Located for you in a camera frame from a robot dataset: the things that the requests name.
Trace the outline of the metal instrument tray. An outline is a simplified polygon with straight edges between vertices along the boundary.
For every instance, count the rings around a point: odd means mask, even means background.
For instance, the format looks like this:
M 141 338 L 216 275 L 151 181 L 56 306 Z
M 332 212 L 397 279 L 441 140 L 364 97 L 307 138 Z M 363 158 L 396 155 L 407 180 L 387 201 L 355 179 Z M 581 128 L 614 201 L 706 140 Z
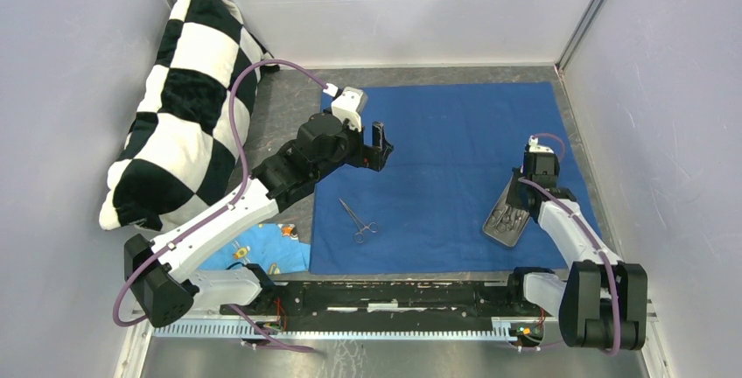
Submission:
M 487 216 L 482 227 L 482 233 L 486 237 L 512 248 L 520 240 L 529 219 L 528 211 L 513 207 L 504 199 L 499 199 Z

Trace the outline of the blue surgical drape cloth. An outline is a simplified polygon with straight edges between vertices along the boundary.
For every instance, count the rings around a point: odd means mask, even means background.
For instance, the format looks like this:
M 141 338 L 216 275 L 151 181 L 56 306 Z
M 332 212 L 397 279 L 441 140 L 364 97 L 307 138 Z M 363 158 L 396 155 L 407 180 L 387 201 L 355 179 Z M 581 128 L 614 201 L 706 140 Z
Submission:
M 394 150 L 382 171 L 345 165 L 314 193 L 309 270 L 316 275 L 561 269 L 549 236 L 528 224 L 506 247 L 482 226 L 538 134 L 562 156 L 558 183 L 597 219 L 548 82 L 368 87 L 365 125 L 380 122 Z M 379 226 L 354 241 L 343 199 Z

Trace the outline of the steel ring-handled hemostat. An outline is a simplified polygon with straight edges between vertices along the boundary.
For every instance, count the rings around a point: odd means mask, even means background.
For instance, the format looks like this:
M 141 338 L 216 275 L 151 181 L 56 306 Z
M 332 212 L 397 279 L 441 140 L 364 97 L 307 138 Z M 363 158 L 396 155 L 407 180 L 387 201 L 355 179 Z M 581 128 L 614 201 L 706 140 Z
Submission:
M 343 206 L 343 208 L 346 210 L 347 214 L 353 221 L 354 225 L 357 228 L 357 231 L 355 232 L 353 239 L 356 243 L 362 244 L 365 242 L 365 234 L 376 234 L 379 232 L 379 226 L 376 222 L 364 222 L 361 220 L 361 218 L 353 211 L 353 209 L 343 200 L 339 199 L 339 203 Z

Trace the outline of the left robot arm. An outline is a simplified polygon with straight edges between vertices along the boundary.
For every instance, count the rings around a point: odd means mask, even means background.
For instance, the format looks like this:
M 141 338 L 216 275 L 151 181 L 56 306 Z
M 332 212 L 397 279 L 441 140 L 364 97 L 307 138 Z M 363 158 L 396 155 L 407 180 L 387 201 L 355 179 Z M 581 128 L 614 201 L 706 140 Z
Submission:
M 204 271 L 201 264 L 243 231 L 285 211 L 314 193 L 316 184 L 343 165 L 383 169 L 393 145 L 381 122 L 372 125 L 372 144 L 327 112 L 312 115 L 294 139 L 265 158 L 245 185 L 236 187 L 186 224 L 149 240 L 140 234 L 123 246 L 123 291 L 131 292 L 154 327 L 168 326 L 192 308 L 244 305 L 268 312 L 275 292 L 258 268 Z

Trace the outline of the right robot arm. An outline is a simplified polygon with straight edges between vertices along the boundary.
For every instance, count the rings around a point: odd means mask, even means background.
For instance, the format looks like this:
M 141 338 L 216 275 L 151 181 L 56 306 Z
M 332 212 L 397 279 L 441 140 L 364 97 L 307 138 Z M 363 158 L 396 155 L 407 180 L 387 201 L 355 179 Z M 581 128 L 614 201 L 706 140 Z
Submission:
M 505 292 L 507 308 L 527 315 L 537 306 L 556 317 L 568 347 L 615 355 L 645 345 L 648 274 L 625 262 L 599 238 L 576 196 L 558 184 L 560 161 L 545 146 L 527 146 L 514 168 L 505 203 L 526 212 L 556 245 L 569 275 L 541 268 L 514 270 L 519 283 Z

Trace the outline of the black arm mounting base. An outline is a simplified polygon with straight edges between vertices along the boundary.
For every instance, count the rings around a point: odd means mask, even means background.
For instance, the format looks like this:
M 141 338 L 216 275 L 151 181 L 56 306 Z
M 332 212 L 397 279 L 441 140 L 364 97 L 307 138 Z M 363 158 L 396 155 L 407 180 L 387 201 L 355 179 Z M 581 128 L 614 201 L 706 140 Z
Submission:
M 485 281 L 289 281 L 244 311 L 278 316 L 287 332 L 486 332 L 495 318 L 541 317 L 504 283 Z

